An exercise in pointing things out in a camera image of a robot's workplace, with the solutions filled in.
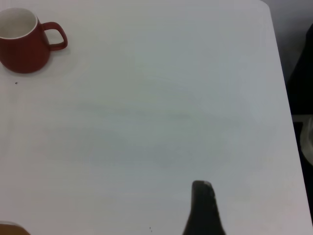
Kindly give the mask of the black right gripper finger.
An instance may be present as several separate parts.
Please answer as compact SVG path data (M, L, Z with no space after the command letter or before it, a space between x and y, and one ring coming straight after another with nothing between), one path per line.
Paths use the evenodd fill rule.
M191 210L184 235L224 235L216 196L208 181L192 183Z

